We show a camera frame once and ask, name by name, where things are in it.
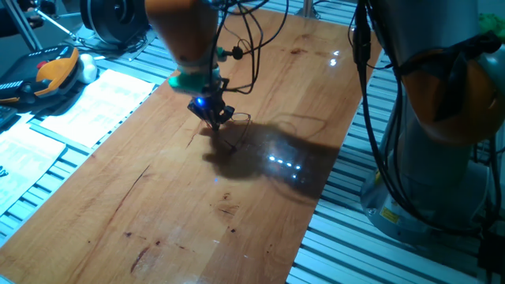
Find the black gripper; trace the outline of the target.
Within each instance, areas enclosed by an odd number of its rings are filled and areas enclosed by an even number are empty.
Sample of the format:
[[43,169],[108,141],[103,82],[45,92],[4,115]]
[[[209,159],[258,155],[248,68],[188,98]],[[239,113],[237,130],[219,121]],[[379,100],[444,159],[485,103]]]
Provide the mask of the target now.
[[214,132],[218,132],[220,124],[229,121],[235,112],[232,106],[224,102],[222,92],[208,97],[195,97],[190,100],[188,109],[198,118],[206,121]]

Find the person's bare hand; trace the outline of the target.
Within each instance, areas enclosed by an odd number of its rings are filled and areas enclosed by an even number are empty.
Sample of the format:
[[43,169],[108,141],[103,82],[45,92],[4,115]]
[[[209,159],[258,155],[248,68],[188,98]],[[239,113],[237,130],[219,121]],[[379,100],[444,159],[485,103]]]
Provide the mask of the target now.
[[49,0],[17,0],[17,4],[24,13],[28,23],[32,28],[43,26],[43,18],[34,12],[40,9],[46,15],[56,14],[56,5],[54,1]]

